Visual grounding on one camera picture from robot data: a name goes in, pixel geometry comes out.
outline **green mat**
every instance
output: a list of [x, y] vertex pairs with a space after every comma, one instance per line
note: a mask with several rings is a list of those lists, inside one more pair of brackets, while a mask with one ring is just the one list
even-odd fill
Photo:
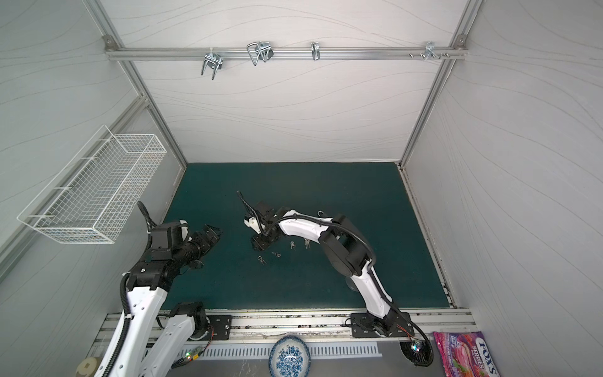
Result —
[[306, 250], [302, 238], [284, 236], [261, 254], [262, 265], [236, 190], [251, 205], [263, 200], [308, 215], [346, 215], [373, 246], [375, 271], [398, 305], [448, 307], [395, 164], [192, 163], [165, 221], [186, 220], [192, 231], [207, 223], [223, 234], [204, 268], [176, 278], [162, 309], [185, 301], [210, 309], [364, 307], [317, 243]]

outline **white wall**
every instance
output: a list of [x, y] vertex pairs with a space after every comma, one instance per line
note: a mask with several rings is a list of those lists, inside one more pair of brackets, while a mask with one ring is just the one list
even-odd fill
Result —
[[[102, 0], [127, 47], [448, 45], [466, 0]], [[190, 162], [400, 158], [439, 62], [137, 62]]]
[[[105, 58], [81, 1], [3, 2], [0, 33], [2, 244], [20, 225], [16, 215], [137, 93]], [[134, 131], [159, 135], [146, 110], [127, 129]], [[142, 197], [156, 221], [178, 172], [168, 153]], [[0, 284], [0, 374], [73, 375], [105, 315], [118, 310], [120, 272], [145, 241], [139, 214], [110, 246], [66, 246], [38, 236]]]
[[488, 0], [406, 170], [503, 376], [601, 376], [603, 3]]

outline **white wire basket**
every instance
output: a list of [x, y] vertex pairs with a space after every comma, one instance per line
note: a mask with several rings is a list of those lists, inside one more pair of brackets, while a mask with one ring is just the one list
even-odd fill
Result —
[[[97, 139], [101, 131], [108, 136]], [[82, 157], [86, 147], [92, 155]], [[62, 244], [112, 244], [165, 153], [156, 135], [104, 126], [17, 219]]]

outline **floral patterned plate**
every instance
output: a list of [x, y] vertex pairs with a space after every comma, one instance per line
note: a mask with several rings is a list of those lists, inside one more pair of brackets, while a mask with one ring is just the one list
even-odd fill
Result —
[[284, 337], [272, 347], [268, 368], [272, 377], [306, 377], [310, 372], [310, 350], [298, 337]]

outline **candy bag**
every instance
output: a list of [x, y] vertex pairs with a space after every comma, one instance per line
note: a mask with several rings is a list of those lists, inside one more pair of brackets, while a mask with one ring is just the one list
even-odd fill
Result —
[[434, 332], [446, 377], [500, 377], [481, 332]]

